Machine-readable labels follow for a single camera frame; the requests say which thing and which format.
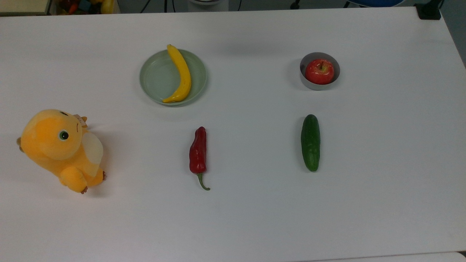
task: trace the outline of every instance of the chair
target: chair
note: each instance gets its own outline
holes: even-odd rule
[[[344,8],[347,8],[350,3],[357,4],[360,7],[394,7],[403,1],[404,0],[351,0],[346,1]]]

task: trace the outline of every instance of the plush toy tag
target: plush toy tag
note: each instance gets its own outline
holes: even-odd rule
[[[86,121],[82,117],[80,117],[79,115],[73,115],[73,116],[75,116],[78,119],[79,123],[81,124],[83,128],[87,127]]]

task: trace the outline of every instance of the cable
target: cable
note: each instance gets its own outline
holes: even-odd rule
[[[141,14],[144,12],[145,8],[147,7],[147,5],[149,4],[150,1],[151,1],[151,0],[147,0],[146,5],[145,5],[145,6],[143,7],[143,9],[141,10]]]
[[[291,9],[291,10],[297,10],[297,9],[299,9],[299,0],[294,1],[294,2],[291,4],[290,9]]]

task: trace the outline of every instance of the red chili pepper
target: red chili pepper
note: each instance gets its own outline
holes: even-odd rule
[[[205,187],[202,183],[202,175],[206,172],[206,153],[207,153],[207,134],[206,129],[201,126],[194,134],[194,142],[189,149],[189,169],[199,178],[201,187],[205,190],[210,188]]]

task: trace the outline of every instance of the bowl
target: bowl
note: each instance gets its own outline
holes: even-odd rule
[[[328,84],[314,84],[313,82],[307,80],[305,77],[306,67],[308,66],[308,64],[312,62],[313,60],[319,59],[319,58],[326,59],[330,61],[330,63],[333,64],[334,75],[333,75],[332,81]],[[340,65],[338,64],[336,59],[326,53],[320,53],[320,52],[310,53],[310,54],[307,54],[305,57],[303,57],[299,65],[299,69],[301,71],[301,73],[299,74],[301,77],[301,82],[304,84],[304,86],[312,90],[329,89],[332,83],[335,82],[340,75]]]
[[[206,67],[193,53],[179,49],[191,74],[189,95],[180,102],[164,103],[179,86],[180,75],[167,50],[152,55],[141,68],[139,82],[144,93],[156,103],[166,106],[182,106],[193,102],[202,94],[207,82]]]

